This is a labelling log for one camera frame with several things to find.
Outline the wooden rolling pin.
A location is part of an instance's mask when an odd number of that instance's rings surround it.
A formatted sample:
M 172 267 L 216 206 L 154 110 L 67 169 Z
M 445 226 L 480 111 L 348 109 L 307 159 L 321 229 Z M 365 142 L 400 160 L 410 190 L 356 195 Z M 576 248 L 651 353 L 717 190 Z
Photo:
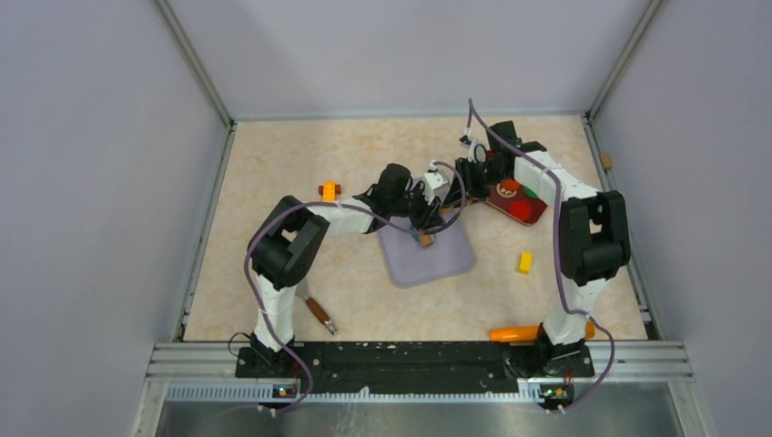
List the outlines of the wooden rolling pin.
M 459 209 L 439 206 L 433 211 L 427 222 L 422 226 L 416 237 L 416 241 L 422 249 L 427 249 L 436 240 L 436 235 L 444 232 L 453 225 L 459 217 Z

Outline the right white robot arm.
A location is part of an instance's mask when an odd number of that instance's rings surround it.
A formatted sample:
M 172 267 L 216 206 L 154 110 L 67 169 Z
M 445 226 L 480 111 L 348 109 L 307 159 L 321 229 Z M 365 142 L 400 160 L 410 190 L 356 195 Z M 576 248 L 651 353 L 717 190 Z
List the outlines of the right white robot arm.
M 536 368 L 557 375 L 571 361 L 568 348 L 584 343 L 594 305 L 619 269 L 631 257 L 624 196 L 600 191 L 572 175 L 542 144 L 523 143 L 511 122 L 486 129 L 487 142 L 464 130 L 467 150 L 456 161 L 467 198 L 508 178 L 527 188 L 554 210 L 553 253 L 558 300 L 541 323 L 533 351 Z

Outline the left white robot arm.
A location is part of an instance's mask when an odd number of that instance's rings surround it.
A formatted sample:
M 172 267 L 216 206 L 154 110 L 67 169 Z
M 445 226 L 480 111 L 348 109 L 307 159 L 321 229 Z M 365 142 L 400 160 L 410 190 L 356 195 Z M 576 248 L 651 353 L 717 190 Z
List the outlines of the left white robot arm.
M 431 165 L 414 179 L 391 163 L 378 181 L 343 201 L 301 202 L 288 195 L 271 211 L 248 244 L 244 270 L 259 304 L 250 344 L 270 376 L 290 368 L 294 338 L 292 307 L 298 285 L 308 275 L 323 240 L 341 234 L 374 233 L 391 227 L 414 237 L 444 230 L 442 191 L 449 179 Z

